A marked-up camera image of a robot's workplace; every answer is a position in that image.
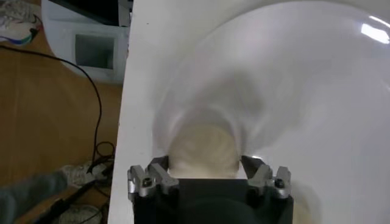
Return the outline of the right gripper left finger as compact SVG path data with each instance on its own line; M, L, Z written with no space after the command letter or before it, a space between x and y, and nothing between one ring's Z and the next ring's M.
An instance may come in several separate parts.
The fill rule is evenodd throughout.
M140 165L131 166L127 171L128 199L134 201L136 196L151 197L157 188L169 195L179 188L179 180L168 173L169 157L153 158L146 169Z

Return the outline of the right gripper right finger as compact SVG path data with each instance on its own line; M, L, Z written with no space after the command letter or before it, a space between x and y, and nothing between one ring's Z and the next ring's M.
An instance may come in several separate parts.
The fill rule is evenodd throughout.
M242 156L243 165L249 186L257 190L259 196L270 193L277 199L286 199L291 195L291 172L280 166L276 174L261 158Z

